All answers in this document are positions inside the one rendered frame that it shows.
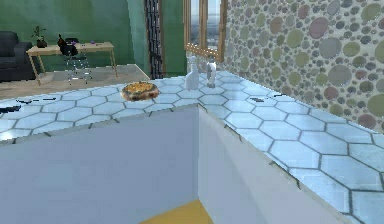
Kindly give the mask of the dark grey sofa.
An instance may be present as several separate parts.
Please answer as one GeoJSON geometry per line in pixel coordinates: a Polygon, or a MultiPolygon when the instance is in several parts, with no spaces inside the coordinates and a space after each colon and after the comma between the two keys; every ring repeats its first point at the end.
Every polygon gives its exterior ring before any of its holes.
{"type": "Polygon", "coordinates": [[[35,80],[27,51],[31,42],[20,42],[12,31],[0,31],[0,82],[35,80]]]}

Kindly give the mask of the white spray bottle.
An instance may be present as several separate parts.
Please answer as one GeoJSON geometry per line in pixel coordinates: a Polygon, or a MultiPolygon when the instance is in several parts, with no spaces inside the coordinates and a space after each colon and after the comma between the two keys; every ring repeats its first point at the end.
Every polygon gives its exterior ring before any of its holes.
{"type": "Polygon", "coordinates": [[[185,77],[185,88],[187,90],[196,90],[199,86],[199,73],[196,63],[196,57],[189,58],[191,71],[185,77]]]}

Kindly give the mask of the grey white bottle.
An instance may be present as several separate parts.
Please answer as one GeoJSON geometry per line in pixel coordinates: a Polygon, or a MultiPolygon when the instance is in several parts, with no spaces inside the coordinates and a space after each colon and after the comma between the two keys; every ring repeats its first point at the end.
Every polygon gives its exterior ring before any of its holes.
{"type": "Polygon", "coordinates": [[[207,62],[207,86],[209,88],[215,87],[215,78],[216,78],[216,62],[213,55],[208,56],[207,62]]]}

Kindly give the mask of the round brown bread loaf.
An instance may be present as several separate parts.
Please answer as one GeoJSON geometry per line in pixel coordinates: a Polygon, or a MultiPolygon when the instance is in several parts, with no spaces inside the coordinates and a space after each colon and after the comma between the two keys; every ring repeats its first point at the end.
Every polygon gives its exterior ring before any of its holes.
{"type": "Polygon", "coordinates": [[[156,98],[159,95],[159,89],[150,82],[134,82],[125,86],[120,95],[127,101],[143,101],[156,98]]]}

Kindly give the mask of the black patterned curtain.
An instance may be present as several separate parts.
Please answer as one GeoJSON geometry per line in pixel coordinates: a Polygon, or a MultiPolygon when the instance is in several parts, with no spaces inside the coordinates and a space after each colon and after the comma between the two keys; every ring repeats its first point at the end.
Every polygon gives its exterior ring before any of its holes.
{"type": "Polygon", "coordinates": [[[146,18],[150,75],[152,79],[161,79],[163,77],[163,70],[160,0],[144,0],[144,11],[146,18]]]}

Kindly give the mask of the wooden framed window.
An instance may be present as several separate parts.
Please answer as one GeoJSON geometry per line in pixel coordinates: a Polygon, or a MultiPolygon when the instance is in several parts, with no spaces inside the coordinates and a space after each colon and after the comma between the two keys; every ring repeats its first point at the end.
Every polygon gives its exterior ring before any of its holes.
{"type": "Polygon", "coordinates": [[[228,0],[183,0],[184,49],[224,60],[228,0]]]}

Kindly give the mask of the black office chair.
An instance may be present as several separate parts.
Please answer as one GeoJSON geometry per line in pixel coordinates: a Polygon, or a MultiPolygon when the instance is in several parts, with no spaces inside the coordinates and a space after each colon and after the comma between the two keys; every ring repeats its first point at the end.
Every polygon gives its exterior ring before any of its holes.
{"type": "Polygon", "coordinates": [[[92,79],[91,70],[88,68],[88,59],[84,53],[78,51],[76,47],[78,43],[79,40],[77,38],[64,39],[62,35],[59,34],[57,45],[66,62],[69,84],[72,84],[72,80],[74,79],[83,79],[85,83],[88,83],[88,80],[92,79]]]}

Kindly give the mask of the light wooden desk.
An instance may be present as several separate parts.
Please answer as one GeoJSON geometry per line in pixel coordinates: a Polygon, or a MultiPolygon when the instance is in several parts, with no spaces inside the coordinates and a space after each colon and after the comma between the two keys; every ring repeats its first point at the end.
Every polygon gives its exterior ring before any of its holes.
{"type": "Polygon", "coordinates": [[[42,56],[63,56],[66,62],[69,84],[72,84],[72,81],[76,79],[82,79],[85,83],[88,83],[88,81],[92,78],[86,57],[86,53],[92,52],[108,52],[110,54],[112,69],[114,70],[115,76],[118,76],[114,46],[110,42],[75,44],[65,43],[62,46],[48,45],[45,48],[38,48],[35,46],[26,51],[30,62],[33,62],[34,57],[38,59],[39,65],[43,72],[45,72],[45,67],[42,61],[42,56]]]}

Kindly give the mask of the black knife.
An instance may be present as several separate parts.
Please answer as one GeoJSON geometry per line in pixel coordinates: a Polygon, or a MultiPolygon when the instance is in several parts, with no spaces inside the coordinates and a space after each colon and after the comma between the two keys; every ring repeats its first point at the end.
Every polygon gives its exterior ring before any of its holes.
{"type": "Polygon", "coordinates": [[[39,101],[55,101],[57,98],[36,98],[36,99],[16,99],[15,101],[22,104],[30,104],[32,102],[39,102],[39,101]]]}

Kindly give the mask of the potted house plant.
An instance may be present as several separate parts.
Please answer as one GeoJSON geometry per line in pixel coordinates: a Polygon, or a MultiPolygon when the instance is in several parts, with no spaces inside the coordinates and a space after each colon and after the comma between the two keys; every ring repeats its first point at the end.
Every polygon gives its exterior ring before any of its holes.
{"type": "Polygon", "coordinates": [[[47,43],[45,42],[45,38],[42,35],[43,31],[44,31],[44,28],[41,28],[39,25],[37,25],[33,29],[32,37],[36,39],[36,46],[38,48],[45,48],[47,46],[47,43]]]}

